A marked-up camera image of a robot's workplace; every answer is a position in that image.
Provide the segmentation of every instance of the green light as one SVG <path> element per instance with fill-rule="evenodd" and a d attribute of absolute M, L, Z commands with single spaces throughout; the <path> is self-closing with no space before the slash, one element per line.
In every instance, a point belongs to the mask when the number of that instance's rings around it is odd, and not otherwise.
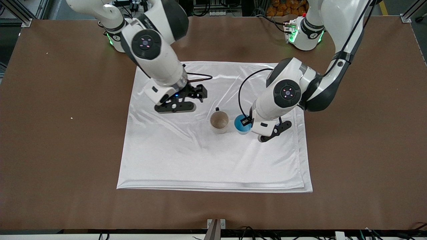
<path fill-rule="evenodd" d="M 297 29 L 295 29 L 295 32 L 293 32 L 293 33 L 292 33 L 292 35 L 293 35 L 293 37 L 291 36 L 291 37 L 289 38 L 289 41 L 290 41 L 291 43 L 295 42 L 296 36 L 298 35 L 298 30 L 297 30 Z"/>
<path fill-rule="evenodd" d="M 317 41 L 317 43 L 319 43 L 321 40 L 322 40 L 322 36 L 323 36 L 323 33 L 324 33 L 325 31 L 322 31 L 322 33 L 320 34 L 320 37 L 319 37 L 319 40 Z"/>
<path fill-rule="evenodd" d="M 113 41 L 111 41 L 110 35 L 108 35 L 108 33 L 107 33 L 107 37 L 110 40 L 110 44 L 113 46 Z"/>

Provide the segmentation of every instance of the round black button panel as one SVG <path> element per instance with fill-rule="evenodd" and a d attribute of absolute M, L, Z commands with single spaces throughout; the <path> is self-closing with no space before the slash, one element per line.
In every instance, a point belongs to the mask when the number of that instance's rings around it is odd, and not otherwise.
<path fill-rule="evenodd" d="M 281 80 L 274 87 L 274 102 L 281 108 L 295 106 L 301 100 L 299 85 L 289 79 Z"/>
<path fill-rule="evenodd" d="M 161 37 L 151 29 L 145 29 L 135 34 L 132 39 L 132 51 L 141 59 L 153 60 L 160 54 Z"/>

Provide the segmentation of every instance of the yellow tape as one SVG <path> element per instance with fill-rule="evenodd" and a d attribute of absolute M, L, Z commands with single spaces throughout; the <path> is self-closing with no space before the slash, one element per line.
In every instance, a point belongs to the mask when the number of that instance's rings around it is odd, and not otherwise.
<path fill-rule="evenodd" d="M 381 8 L 381 13 L 383 14 L 383 16 L 389 15 L 389 13 L 387 12 L 387 9 L 386 9 L 386 5 L 384 4 L 384 1 L 382 1 L 380 3 L 380 8 Z"/>

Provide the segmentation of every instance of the white cloth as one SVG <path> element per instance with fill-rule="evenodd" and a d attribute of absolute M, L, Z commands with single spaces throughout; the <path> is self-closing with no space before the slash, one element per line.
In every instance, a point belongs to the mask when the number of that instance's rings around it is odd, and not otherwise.
<path fill-rule="evenodd" d="M 282 117 L 292 127 L 266 143 L 250 132 L 240 135 L 234 119 L 241 114 L 237 93 L 251 73 L 276 64 L 185 62 L 189 73 L 213 79 L 203 84 L 208 98 L 190 113 L 159 114 L 143 92 L 147 76 L 138 70 L 129 105 L 117 188 L 224 192 L 308 193 L 313 191 L 308 168 L 304 112 L 295 108 Z M 245 113 L 266 89 L 270 71 L 255 74 L 243 86 Z M 190 79 L 200 78 L 189 75 Z M 219 107 L 230 119 L 228 132 L 217 135 L 209 118 Z"/>

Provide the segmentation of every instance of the brown table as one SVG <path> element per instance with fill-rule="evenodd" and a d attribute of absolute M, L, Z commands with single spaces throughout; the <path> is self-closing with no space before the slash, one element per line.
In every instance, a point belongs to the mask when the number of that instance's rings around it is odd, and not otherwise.
<path fill-rule="evenodd" d="M 372 17 L 331 106 L 306 113 L 313 193 L 116 190 L 135 65 L 95 21 L 35 20 L 2 84 L 0 228 L 407 229 L 427 222 L 427 68 L 409 24 Z M 193 18 L 181 61 L 278 62 L 324 72 L 256 18 Z"/>

